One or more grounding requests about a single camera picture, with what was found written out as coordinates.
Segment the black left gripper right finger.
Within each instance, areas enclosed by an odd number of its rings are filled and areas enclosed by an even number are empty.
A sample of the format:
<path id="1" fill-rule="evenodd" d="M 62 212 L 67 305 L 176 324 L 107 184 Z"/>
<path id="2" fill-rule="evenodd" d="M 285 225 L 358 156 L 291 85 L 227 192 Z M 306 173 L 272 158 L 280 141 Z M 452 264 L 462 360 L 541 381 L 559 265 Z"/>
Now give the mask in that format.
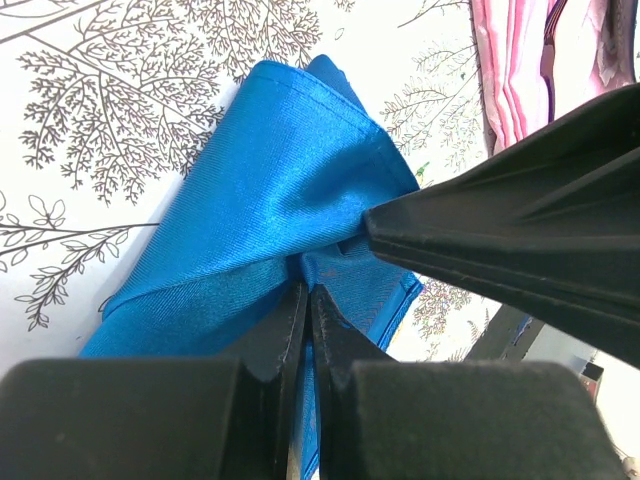
<path id="1" fill-rule="evenodd" d="M 403 363 L 309 305 L 324 479 L 621 479 L 586 390 L 553 363 Z"/>

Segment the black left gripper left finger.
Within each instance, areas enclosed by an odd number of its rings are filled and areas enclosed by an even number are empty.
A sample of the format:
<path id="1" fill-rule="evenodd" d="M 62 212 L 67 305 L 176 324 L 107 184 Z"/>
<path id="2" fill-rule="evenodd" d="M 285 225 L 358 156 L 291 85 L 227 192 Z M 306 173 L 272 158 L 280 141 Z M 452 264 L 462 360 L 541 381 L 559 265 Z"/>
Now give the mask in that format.
<path id="1" fill-rule="evenodd" d="M 5 479 L 297 479 L 309 294 L 209 357 L 40 359 L 1 382 Z"/>

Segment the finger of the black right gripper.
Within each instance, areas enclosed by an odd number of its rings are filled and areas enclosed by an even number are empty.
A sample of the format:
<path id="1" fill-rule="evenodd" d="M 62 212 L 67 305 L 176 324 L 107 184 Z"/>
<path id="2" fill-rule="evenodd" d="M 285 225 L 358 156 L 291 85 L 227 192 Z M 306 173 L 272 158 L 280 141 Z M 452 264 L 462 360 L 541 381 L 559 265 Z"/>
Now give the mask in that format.
<path id="1" fill-rule="evenodd" d="M 370 210 L 370 240 L 639 252 L 639 88 L 604 94 L 468 172 Z"/>
<path id="2" fill-rule="evenodd" d="M 377 257 L 529 313 L 639 364 L 639 252 L 524 251 L 374 236 Z"/>

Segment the blue satin napkin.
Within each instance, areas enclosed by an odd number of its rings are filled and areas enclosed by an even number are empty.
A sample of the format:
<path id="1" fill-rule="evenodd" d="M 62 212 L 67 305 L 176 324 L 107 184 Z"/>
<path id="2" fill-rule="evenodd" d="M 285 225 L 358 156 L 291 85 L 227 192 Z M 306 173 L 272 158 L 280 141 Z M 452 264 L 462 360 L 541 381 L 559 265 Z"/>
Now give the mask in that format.
<path id="1" fill-rule="evenodd" d="M 346 320 L 387 354 L 421 285 L 370 252 L 363 216 L 416 188 L 329 58 L 305 69 L 257 64 L 81 359 L 218 355 L 303 284 L 292 442 L 301 476 L 320 474 L 311 294 L 326 288 Z"/>

